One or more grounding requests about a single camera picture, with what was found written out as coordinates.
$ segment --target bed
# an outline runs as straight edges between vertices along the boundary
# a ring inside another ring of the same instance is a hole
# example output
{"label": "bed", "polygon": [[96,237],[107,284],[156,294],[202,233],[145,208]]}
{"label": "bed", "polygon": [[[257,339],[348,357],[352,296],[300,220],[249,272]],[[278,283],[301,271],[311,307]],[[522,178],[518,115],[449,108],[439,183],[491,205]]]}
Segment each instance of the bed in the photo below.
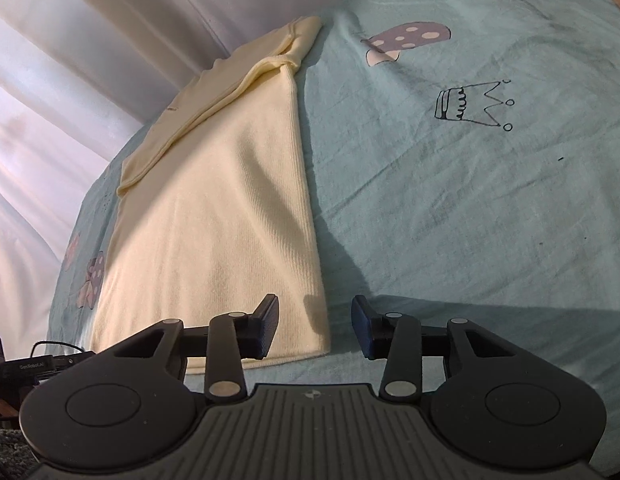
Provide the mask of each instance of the bed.
{"label": "bed", "polygon": [[[593,386],[608,426],[592,465],[620,470],[620,11],[342,0],[320,17],[296,83],[332,349],[248,383],[378,384],[349,325],[356,294],[425,324],[467,317]],[[89,339],[122,163],[153,122],[83,201],[51,340]],[[425,389],[442,380],[424,361]]]}

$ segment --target gray carpet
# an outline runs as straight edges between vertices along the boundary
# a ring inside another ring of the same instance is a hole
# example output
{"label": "gray carpet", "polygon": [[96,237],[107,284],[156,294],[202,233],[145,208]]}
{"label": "gray carpet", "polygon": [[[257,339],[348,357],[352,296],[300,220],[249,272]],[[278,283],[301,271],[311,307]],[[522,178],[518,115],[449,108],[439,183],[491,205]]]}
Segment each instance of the gray carpet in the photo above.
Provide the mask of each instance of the gray carpet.
{"label": "gray carpet", "polygon": [[[0,430],[0,463],[14,480],[36,465],[36,459],[23,433],[17,430]],[[0,480],[5,480],[1,473]]]}

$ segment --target fabric fold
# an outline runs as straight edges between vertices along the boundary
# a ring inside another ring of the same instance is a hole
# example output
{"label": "fabric fold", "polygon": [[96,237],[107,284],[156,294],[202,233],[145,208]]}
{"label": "fabric fold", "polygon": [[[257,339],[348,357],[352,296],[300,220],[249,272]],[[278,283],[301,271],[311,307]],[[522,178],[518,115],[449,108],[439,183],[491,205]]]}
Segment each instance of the fabric fold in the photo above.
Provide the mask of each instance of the fabric fold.
{"label": "fabric fold", "polygon": [[[320,28],[297,20],[216,62],[123,163],[92,349],[161,319],[252,312],[274,293],[269,356],[245,365],[329,351],[294,80]],[[189,360],[188,373],[204,369]]]}

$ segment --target teal bed sheet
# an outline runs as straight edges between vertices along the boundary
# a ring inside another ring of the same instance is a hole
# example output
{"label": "teal bed sheet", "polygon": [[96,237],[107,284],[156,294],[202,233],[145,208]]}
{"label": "teal bed sheet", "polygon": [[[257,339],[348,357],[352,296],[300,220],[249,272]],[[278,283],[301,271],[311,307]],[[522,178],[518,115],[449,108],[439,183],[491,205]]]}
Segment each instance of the teal bed sheet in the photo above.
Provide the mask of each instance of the teal bed sheet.
{"label": "teal bed sheet", "polygon": [[[609,420],[592,465],[619,470],[620,10],[343,0],[321,17],[296,80],[333,349],[248,382],[376,386],[383,363],[363,359],[349,325],[355,294],[425,324],[467,317],[597,390]],[[86,197],[52,338],[87,330],[79,285],[106,250],[116,205],[94,211],[120,162]],[[425,389],[442,380],[428,359]]]}

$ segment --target ribbed black surface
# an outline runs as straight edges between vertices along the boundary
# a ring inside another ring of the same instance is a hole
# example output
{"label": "ribbed black surface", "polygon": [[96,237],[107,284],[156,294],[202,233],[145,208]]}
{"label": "ribbed black surface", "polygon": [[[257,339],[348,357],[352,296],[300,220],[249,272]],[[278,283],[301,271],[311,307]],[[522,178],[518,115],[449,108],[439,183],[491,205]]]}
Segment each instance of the ribbed black surface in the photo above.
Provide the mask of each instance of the ribbed black surface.
{"label": "ribbed black surface", "polygon": [[[80,477],[44,466],[32,478]],[[527,476],[468,462],[431,434],[418,410],[382,402],[365,385],[259,386],[244,403],[210,409],[172,455],[107,478],[600,480],[584,465]]]}

